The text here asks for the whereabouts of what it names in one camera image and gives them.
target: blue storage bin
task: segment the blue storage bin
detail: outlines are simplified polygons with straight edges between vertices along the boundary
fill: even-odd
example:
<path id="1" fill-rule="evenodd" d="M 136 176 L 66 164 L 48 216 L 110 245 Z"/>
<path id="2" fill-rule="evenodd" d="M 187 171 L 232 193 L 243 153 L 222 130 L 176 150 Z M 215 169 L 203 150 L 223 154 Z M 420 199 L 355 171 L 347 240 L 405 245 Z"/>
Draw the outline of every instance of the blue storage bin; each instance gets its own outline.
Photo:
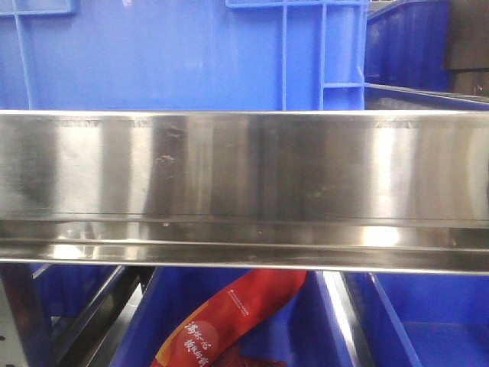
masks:
<path id="1" fill-rule="evenodd" d="M 2 109 L 363 109 L 367 0 L 0 2 Z"/>
<path id="2" fill-rule="evenodd" d="M 47 317 L 74 317 L 114 269 L 107 265 L 32 264 L 34 283 Z"/>
<path id="3" fill-rule="evenodd" d="M 355 274 L 379 367 L 487 367 L 489 277 Z"/>
<path id="4" fill-rule="evenodd" d="M 397 0 L 368 15 L 365 79 L 444 92 L 449 0 Z"/>
<path id="5" fill-rule="evenodd" d="M 148 367 L 189 314 L 245 272 L 158 268 L 110 366 Z M 320 272 L 310 272 L 288 305 L 238 343 L 245 356 L 279 359 L 287 367 L 353 366 Z"/>

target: metal post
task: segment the metal post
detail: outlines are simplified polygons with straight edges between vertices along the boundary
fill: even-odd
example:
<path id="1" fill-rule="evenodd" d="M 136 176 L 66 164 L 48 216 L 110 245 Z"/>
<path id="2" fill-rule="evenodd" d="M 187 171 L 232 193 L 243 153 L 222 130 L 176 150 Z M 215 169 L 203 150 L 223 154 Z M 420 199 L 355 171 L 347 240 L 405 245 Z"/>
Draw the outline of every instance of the metal post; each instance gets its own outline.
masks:
<path id="1" fill-rule="evenodd" d="M 47 325 L 26 264 L 0 264 L 0 365 L 54 366 Z"/>

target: metal rail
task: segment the metal rail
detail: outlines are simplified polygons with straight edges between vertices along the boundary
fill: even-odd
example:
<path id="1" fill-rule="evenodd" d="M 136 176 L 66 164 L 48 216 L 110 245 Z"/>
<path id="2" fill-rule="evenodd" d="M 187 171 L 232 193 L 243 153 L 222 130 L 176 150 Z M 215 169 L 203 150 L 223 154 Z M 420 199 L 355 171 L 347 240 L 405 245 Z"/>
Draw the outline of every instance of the metal rail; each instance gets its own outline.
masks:
<path id="1" fill-rule="evenodd" d="M 91 322 L 93 323 L 95 321 L 96 326 L 92 326 L 92 333 L 86 339 L 88 339 L 91 343 L 95 343 L 99 337 L 99 333 L 101 333 L 101 330 L 103 330 L 104 327 L 107 327 L 105 325 L 107 323 L 107 319 L 114 317 L 112 313 L 115 313 L 115 317 L 118 316 L 118 313 L 112 309 L 102 310 L 101 305 L 104 303 L 104 301 L 108 302 L 108 298 L 111 298 L 109 301 L 111 306 L 113 306 L 114 309 L 117 309 L 117 307 L 114 305 L 116 303 L 114 302 L 114 299 L 117 298 L 114 296 L 114 289 L 117 289 L 116 287 L 119 285 L 119 283 L 123 283 L 123 289 L 118 290 L 122 296 L 116 294 L 118 298 L 121 298 L 121 300 L 118 299 L 118 302 L 121 303 L 122 306 L 124 306 L 125 302 L 127 302 L 128 298 L 135 289 L 134 282 L 137 278 L 135 274 L 131 274 L 130 276 L 125 275 L 127 270 L 128 269 L 125 267 L 118 266 L 100 287 L 99 291 L 93 296 L 93 299 L 88 302 L 83 311 L 77 316 L 74 323 L 68 328 L 68 330 L 58 337 L 58 340 L 54 346 L 54 355 L 58 365 L 60 365 L 61 360 L 65 358 L 68 351 L 73 348 L 73 345 L 75 345 L 80 335 L 83 334 Z M 105 311 L 105 315 L 100 316 L 97 314 L 101 313 L 101 310 L 102 312 Z M 87 340 L 83 340 L 83 342 L 84 349 L 90 349 L 90 347 L 93 347 L 92 345 L 87 346 L 87 344 L 89 344 Z"/>
<path id="2" fill-rule="evenodd" d="M 489 271 L 489 112 L 2 112 L 0 259 Z"/>
<path id="3" fill-rule="evenodd" d="M 368 109 L 376 110 L 489 110 L 489 98 L 487 97 L 429 92 L 380 84 L 368 84 L 365 88 L 365 102 Z"/>

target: red plastic bag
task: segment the red plastic bag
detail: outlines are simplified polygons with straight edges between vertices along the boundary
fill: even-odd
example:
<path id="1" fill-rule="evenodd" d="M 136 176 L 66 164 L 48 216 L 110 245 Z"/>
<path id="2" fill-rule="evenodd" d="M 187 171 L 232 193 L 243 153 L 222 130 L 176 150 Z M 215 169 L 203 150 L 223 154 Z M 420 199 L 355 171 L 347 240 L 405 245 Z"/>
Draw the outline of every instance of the red plastic bag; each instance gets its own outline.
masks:
<path id="1" fill-rule="evenodd" d="M 210 366 L 239 337 L 287 304 L 306 274 L 271 269 L 248 272 L 188 316 L 161 346 L 151 367 Z"/>

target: metal rack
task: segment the metal rack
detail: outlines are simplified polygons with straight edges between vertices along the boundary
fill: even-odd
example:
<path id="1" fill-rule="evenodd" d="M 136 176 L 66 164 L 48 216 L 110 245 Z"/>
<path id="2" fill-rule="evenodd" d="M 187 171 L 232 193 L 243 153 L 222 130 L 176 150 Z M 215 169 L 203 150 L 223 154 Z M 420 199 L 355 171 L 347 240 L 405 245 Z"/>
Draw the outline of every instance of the metal rack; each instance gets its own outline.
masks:
<path id="1" fill-rule="evenodd" d="M 489 114 L 449 111 L 486 101 L 413 93 L 368 101 L 445 110 L 1 112 L 0 352 L 94 365 L 144 278 L 118 267 L 50 353 L 26 261 L 486 274 Z"/>

